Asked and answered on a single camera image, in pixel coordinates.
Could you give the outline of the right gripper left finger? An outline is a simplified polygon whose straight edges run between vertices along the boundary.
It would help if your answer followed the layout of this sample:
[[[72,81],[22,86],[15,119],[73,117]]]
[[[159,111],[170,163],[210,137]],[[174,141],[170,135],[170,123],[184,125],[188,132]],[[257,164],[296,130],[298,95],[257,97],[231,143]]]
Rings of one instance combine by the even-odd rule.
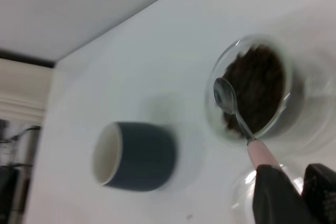
[[[253,196],[255,223],[318,223],[282,169],[259,165]]]

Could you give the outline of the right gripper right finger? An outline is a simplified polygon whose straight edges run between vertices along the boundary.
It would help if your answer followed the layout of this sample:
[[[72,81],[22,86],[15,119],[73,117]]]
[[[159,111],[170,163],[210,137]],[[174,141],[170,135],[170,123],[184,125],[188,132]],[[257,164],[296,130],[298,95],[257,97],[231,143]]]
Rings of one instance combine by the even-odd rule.
[[[320,223],[335,223],[335,171],[323,164],[305,170],[301,197]]]

